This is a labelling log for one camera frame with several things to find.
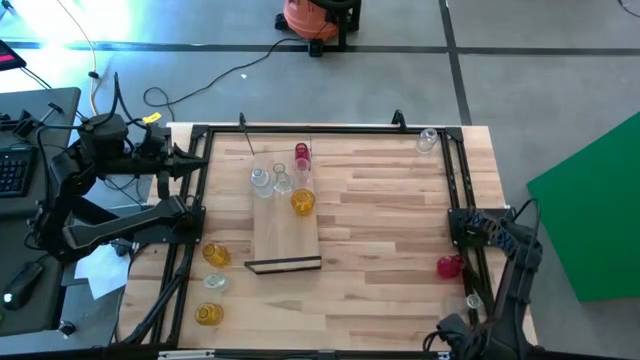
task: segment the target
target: wooden table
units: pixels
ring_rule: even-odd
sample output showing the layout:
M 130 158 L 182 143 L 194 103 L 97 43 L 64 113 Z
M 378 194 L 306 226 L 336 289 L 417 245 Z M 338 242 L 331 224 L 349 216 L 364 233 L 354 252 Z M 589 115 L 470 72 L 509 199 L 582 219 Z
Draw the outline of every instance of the wooden table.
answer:
M 193 124 L 169 125 L 173 141 L 186 149 Z M 489 129 L 469 126 L 463 132 L 478 207 L 503 207 Z M 440 256 L 456 254 L 449 238 L 450 200 L 439 144 L 432 154 L 418 156 L 415 135 L 250 137 L 256 152 L 293 150 L 291 144 L 311 141 L 322 270 L 258 276 L 243 267 L 252 259 L 253 156 L 243 135 L 217 134 L 204 198 L 203 243 L 229 248 L 233 263 L 222 272 L 231 286 L 222 296 L 203 286 L 202 279 L 215 270 L 198 246 L 180 348 L 418 351 L 439 319 L 461 310 L 461 278 L 442 280 L 435 271 Z M 456 154 L 452 147 L 459 176 Z M 179 186 L 179 181 L 172 183 L 171 192 L 178 193 Z M 459 198 L 464 204 L 461 189 Z M 150 202 L 155 199 L 152 190 Z M 166 245 L 149 246 L 133 264 L 120 310 L 121 337 L 131 333 L 155 301 L 166 251 Z M 505 257 L 487 249 L 487 261 L 495 291 Z M 219 326 L 196 323 L 194 313 L 203 302 L 224 307 Z M 163 336 L 173 303 L 168 309 Z M 529 315 L 524 328 L 535 344 Z M 447 346 L 436 342 L 434 349 Z

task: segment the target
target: shop vacuum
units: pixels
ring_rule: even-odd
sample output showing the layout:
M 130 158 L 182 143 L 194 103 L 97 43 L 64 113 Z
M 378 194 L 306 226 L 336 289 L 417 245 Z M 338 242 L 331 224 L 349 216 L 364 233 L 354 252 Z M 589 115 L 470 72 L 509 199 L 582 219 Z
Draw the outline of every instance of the shop vacuum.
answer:
M 276 15 L 277 30 L 293 30 L 309 41 L 309 55 L 322 56 L 324 43 L 338 36 L 337 51 L 347 49 L 347 33 L 358 31 L 362 0 L 285 0 Z

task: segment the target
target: red glass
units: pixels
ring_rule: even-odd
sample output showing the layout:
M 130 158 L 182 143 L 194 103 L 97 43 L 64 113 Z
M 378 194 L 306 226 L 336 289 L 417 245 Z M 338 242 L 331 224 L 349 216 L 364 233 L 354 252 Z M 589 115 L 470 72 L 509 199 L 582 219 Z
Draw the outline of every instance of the red glass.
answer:
M 299 143 L 296 145 L 296 160 L 305 158 L 311 164 L 311 155 L 309 154 L 309 148 L 305 143 Z
M 451 279 L 460 275 L 463 265 L 464 260 L 461 256 L 443 256 L 438 259 L 436 268 L 438 270 L 438 275 L 445 279 Z

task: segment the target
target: black keyboard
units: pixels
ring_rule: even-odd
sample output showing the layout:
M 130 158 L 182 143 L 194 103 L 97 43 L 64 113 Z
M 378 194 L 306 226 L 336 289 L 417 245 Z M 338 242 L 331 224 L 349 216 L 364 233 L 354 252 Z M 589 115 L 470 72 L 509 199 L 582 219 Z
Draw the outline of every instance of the black keyboard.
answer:
M 27 195 L 36 151 L 30 145 L 0 148 L 0 198 Z

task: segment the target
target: concrete floor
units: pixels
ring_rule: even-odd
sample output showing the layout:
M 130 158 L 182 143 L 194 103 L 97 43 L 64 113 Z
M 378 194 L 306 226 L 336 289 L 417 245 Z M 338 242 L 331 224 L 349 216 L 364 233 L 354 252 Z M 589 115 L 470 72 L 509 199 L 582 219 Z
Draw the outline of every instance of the concrete floor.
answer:
M 0 38 L 5 41 L 82 40 L 55 2 L 40 10 L 47 16 L 26 6 L 28 0 L 13 2 L 23 17 L 2 17 Z M 639 0 L 628 2 L 640 12 Z M 188 6 L 178 0 L 65 3 L 77 4 L 72 11 L 94 41 L 264 45 L 283 37 L 272 28 L 281 0 L 193 0 Z M 616 0 L 454 0 L 449 6 L 458 46 L 640 48 L 640 19 L 625 13 Z M 55 21 L 57 30 L 51 32 L 43 24 L 46 19 Z M 445 46 L 439 1 L 364 0 L 361 31 L 349 41 Z M 80 110 L 91 113 L 89 52 L 55 46 L 18 52 L 51 85 L 80 87 Z M 260 56 L 99 51 L 98 72 L 109 79 L 118 71 L 128 107 L 145 116 L 156 111 L 141 100 L 146 88 L 160 86 L 176 98 Z M 459 58 L 471 121 L 490 127 L 505 196 L 514 206 L 528 198 L 527 181 L 640 110 L 639 56 Z M 35 88 L 21 72 L 0 73 L 0 92 Z M 102 84 L 97 96 L 101 111 L 107 110 L 112 90 L 110 81 Z M 396 108 L 412 124 L 461 123 L 447 54 L 332 53 L 311 59 L 304 53 L 274 53 L 174 110 L 178 121 L 235 121 L 242 111 L 250 121 L 387 123 Z M 168 113 L 160 112 L 168 120 Z M 148 182 L 141 188 L 148 191 Z M 90 198 L 104 206 L 131 203 L 98 186 Z M 544 231 L 540 241 L 545 258 L 531 306 L 540 344 L 558 351 L 640 358 L 640 300 L 578 303 Z M 82 287 L 68 294 L 65 318 L 78 322 L 77 334 L 68 340 L 54 332 L 3 338 L 0 353 L 106 344 L 117 294 L 98 302 Z

